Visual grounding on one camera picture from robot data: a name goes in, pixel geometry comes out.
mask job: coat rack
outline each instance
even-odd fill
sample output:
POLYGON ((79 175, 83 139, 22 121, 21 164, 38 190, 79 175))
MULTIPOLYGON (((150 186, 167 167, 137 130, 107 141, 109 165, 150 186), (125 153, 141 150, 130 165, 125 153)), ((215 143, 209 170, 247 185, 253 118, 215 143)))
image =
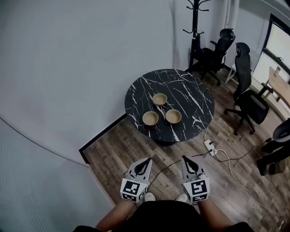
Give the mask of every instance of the coat rack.
POLYGON ((198 11, 209 11, 209 10, 201 10, 199 8, 199 6, 207 1, 210 0, 204 0, 201 1, 200 0, 194 0, 194 2, 192 3, 190 0, 187 0, 190 2, 190 4, 192 5, 192 8, 190 8, 189 6, 187 6, 186 8, 193 10, 193 20, 192 20, 192 31, 186 31, 183 29, 183 31, 185 31, 186 33, 193 33, 192 36, 192 40, 191 40, 191 53, 190 53, 190 61, 189 61, 189 66, 188 66, 188 72, 191 73, 193 71, 193 59, 194 59, 194 54, 198 48, 198 42, 200 41, 200 35, 203 34, 204 32, 201 33, 197 33, 197 29, 198 29, 198 11))

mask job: white shoe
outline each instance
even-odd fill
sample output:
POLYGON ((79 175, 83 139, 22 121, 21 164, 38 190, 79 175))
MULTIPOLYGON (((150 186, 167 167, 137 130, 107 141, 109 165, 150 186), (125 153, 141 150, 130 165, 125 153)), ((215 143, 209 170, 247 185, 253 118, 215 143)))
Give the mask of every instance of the white shoe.
POLYGON ((144 201, 155 201, 155 196, 153 193, 146 193, 144 196, 144 201))
POLYGON ((176 201, 181 201, 181 202, 187 202, 188 200, 188 197, 186 196, 185 193, 179 195, 177 198, 176 198, 176 201))

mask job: forearm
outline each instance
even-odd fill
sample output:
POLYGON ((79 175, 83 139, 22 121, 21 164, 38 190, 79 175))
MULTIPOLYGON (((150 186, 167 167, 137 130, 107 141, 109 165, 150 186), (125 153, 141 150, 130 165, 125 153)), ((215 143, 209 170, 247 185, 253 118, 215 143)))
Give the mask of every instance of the forearm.
POLYGON ((133 202, 121 200, 96 226, 100 231, 109 231, 123 224, 134 206, 133 202))
POLYGON ((215 232, 223 231, 231 226, 231 221, 216 206, 211 198, 198 202, 198 208, 201 216, 208 223, 208 226, 215 232))

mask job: ceramic bowl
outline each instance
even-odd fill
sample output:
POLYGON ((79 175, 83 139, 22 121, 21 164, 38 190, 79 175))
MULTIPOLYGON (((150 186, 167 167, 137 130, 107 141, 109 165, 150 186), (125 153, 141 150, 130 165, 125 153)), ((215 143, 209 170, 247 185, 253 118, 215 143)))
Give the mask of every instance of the ceramic bowl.
POLYGON ((142 117, 143 122, 148 126, 155 125, 158 122, 158 119, 158 114, 153 111, 146 112, 142 117))
POLYGON ((162 106, 167 102, 167 96, 163 93, 157 93, 153 96, 152 101, 158 106, 162 106))
POLYGON ((181 113, 178 110, 168 110, 165 116, 166 120, 170 123, 178 123, 182 118, 181 113))

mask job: marble tabletop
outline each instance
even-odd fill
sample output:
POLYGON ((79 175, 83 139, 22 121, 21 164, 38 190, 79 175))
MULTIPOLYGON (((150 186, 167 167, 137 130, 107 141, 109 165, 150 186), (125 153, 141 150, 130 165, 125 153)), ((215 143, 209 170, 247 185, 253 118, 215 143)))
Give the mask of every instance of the marble tabletop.
POLYGON ((188 72, 160 69, 138 78, 128 89, 125 110, 130 122, 144 135, 161 142, 189 140, 204 131, 214 114, 214 100, 210 90, 188 72), (152 97, 156 93, 167 96, 163 106, 156 106, 152 97), (170 109, 179 110, 182 120, 177 124, 166 121, 170 109), (142 116, 147 111, 159 115, 154 126, 147 126, 142 116))

